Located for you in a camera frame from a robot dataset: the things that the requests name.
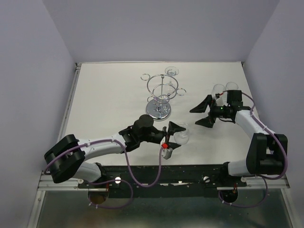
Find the clear wine glass front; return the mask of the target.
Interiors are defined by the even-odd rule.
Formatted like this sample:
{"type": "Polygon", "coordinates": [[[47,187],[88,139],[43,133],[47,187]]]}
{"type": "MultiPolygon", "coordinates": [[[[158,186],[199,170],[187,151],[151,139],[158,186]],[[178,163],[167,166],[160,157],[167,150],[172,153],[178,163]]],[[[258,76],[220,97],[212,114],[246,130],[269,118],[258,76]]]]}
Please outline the clear wine glass front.
{"type": "Polygon", "coordinates": [[[222,84],[215,84],[211,92],[212,98],[214,100],[219,99],[224,90],[225,87],[222,84]]]}

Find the chrome wine glass rack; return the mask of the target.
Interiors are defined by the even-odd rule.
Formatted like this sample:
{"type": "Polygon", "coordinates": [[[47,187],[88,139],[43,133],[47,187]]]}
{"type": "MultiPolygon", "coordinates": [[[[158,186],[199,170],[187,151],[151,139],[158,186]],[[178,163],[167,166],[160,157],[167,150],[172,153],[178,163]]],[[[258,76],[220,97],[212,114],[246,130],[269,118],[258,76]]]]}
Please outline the chrome wine glass rack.
{"type": "Polygon", "coordinates": [[[180,87],[176,77],[173,79],[173,85],[168,85],[164,75],[165,73],[141,76],[141,80],[146,82],[146,88],[150,94],[147,98],[145,112],[159,122],[170,117],[172,112],[170,101],[177,96],[184,96],[187,92],[180,87]]]}

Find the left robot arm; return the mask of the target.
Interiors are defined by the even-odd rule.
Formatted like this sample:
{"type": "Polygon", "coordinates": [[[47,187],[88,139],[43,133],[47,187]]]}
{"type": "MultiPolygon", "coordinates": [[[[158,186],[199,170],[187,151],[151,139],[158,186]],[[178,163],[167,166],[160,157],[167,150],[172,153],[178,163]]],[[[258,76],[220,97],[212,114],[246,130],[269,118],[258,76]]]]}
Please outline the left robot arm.
{"type": "Polygon", "coordinates": [[[159,145],[159,160],[169,159],[173,150],[180,147],[180,144],[170,142],[170,137],[186,131],[186,128],[169,122],[168,126],[158,130],[153,124],[154,119],[143,114],[133,125],[109,138],[84,140],[73,134],[66,135],[45,153],[47,166],[44,174],[50,175],[54,183],[76,178],[99,188],[105,183],[105,172],[100,164],[87,163],[89,159],[109,154],[127,155],[139,148],[142,142],[159,145]]]}

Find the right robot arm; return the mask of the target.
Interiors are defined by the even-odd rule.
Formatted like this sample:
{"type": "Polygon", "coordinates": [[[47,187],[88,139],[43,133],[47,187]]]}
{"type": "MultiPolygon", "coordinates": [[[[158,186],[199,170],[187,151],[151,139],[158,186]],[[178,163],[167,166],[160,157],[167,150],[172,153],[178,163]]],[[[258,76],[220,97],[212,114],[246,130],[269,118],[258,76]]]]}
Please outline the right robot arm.
{"type": "Polygon", "coordinates": [[[224,186],[235,182],[236,177],[260,176],[268,180],[282,178],[288,167],[288,139],[266,127],[253,113],[253,108],[243,104],[245,95],[241,90],[227,90],[227,105],[220,106],[217,100],[222,93],[207,97],[190,113],[203,113],[209,109],[208,116],[197,120],[196,125],[212,128],[217,119],[232,122],[242,128],[251,143],[245,159],[226,162],[218,180],[224,186]]]}

